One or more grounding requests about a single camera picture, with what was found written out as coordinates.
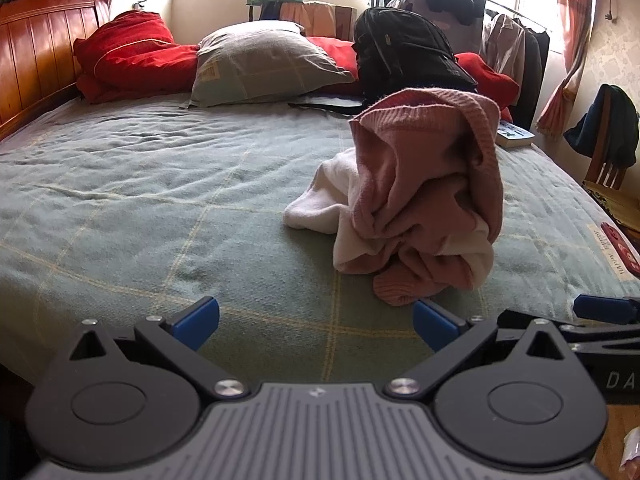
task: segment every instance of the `bedspread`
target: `bedspread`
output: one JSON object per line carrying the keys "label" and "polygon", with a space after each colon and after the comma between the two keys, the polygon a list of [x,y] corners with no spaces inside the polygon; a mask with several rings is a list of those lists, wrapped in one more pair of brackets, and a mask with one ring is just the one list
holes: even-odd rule
{"label": "bedspread", "polygon": [[[201,354],[240,378],[388,379],[425,358],[410,308],[335,271],[331,235],[282,223],[319,162],[353,145],[347,120],[284,104],[182,110],[186,97],[76,100],[0,143],[0,362],[36,381],[81,319],[132,324],[207,294],[222,318]],[[582,292],[640,296],[574,181],[533,148],[498,160],[494,269],[436,301],[569,319]]]}

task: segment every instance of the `blue gripper pad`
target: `blue gripper pad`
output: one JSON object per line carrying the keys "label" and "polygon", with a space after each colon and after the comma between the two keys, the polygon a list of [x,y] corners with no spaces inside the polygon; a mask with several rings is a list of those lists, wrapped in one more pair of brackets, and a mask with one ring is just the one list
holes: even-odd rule
{"label": "blue gripper pad", "polygon": [[218,329],[220,308],[210,296],[202,298],[169,321],[169,333],[196,351]]}
{"label": "blue gripper pad", "polygon": [[437,352],[466,332],[466,322],[430,300],[414,303],[414,330]]}
{"label": "blue gripper pad", "polygon": [[638,309],[627,299],[581,294],[574,300],[574,313],[584,319],[626,325],[638,320]]}

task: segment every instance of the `beige coat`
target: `beige coat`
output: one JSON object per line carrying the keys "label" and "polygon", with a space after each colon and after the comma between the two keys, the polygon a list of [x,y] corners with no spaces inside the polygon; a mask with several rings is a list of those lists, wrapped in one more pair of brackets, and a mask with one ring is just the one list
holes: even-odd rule
{"label": "beige coat", "polygon": [[[495,72],[508,75],[522,86],[524,74],[524,29],[509,16],[498,14],[482,32],[480,56]],[[520,90],[513,105],[518,103]]]}

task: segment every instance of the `cushion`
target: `cushion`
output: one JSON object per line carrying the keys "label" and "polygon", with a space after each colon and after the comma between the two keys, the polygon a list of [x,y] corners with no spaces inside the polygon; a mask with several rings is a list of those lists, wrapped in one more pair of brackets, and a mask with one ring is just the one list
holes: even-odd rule
{"label": "cushion", "polygon": [[506,107],[500,110],[500,118],[503,121],[507,121],[508,123],[513,124],[513,117],[511,117],[511,112],[509,111],[509,107]]}
{"label": "cushion", "polygon": [[478,54],[463,52],[456,54],[459,65],[478,82],[478,93],[493,99],[500,110],[509,106],[520,86],[509,76],[498,74]]}
{"label": "cushion", "polygon": [[127,98],[190,91],[197,50],[174,43],[159,14],[138,10],[123,12],[86,40],[74,41],[85,74],[101,87],[124,91]]}
{"label": "cushion", "polygon": [[201,45],[191,105],[273,101],[353,81],[299,30],[218,31]]}
{"label": "cushion", "polygon": [[211,34],[203,38],[198,44],[199,48],[207,46],[213,39],[225,34],[245,34],[248,32],[259,32],[261,30],[290,30],[291,32],[300,33],[305,27],[294,22],[284,22],[281,20],[258,20],[257,22],[238,23],[237,25],[229,25],[213,31]]}
{"label": "cushion", "polygon": [[322,38],[320,36],[309,36],[307,39],[315,46],[322,48],[335,61],[338,67],[348,70],[354,78],[351,83],[329,85],[318,89],[318,91],[338,95],[362,95],[362,85],[358,80],[358,64],[356,63],[356,51],[353,49],[353,41]]}
{"label": "cushion", "polygon": [[142,99],[164,94],[177,93],[174,90],[150,89],[150,90],[124,90],[111,86],[89,74],[80,74],[76,87],[82,92],[84,98],[92,105],[108,103],[110,101],[122,101],[124,99]]}

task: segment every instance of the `red pillow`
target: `red pillow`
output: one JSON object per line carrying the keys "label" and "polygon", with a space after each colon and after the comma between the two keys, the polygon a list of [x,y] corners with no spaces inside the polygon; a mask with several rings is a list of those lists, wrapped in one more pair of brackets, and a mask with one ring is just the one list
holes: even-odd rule
{"label": "red pillow", "polygon": [[174,43],[159,14],[130,10],[74,42],[86,74],[108,87],[141,96],[191,91],[197,45]]}
{"label": "red pillow", "polygon": [[503,121],[507,121],[508,123],[513,123],[513,117],[511,117],[511,112],[509,111],[508,108],[503,108],[500,111],[500,118]]}
{"label": "red pillow", "polygon": [[340,68],[348,70],[355,81],[352,83],[340,83],[323,86],[319,92],[338,95],[362,95],[362,86],[358,80],[358,65],[356,63],[356,51],[353,49],[353,41],[336,40],[335,38],[321,38],[310,36],[307,38],[315,46],[322,48]]}
{"label": "red pillow", "polygon": [[478,93],[493,99],[500,110],[509,106],[518,95],[520,86],[509,76],[498,74],[478,54],[456,54],[459,65],[478,82]]}
{"label": "red pillow", "polygon": [[172,94],[173,91],[148,90],[121,90],[119,88],[103,83],[92,75],[80,74],[76,81],[78,90],[82,92],[84,98],[92,105],[98,103],[108,103],[109,101],[122,101],[123,99],[142,99],[143,97],[153,97],[156,95]]}

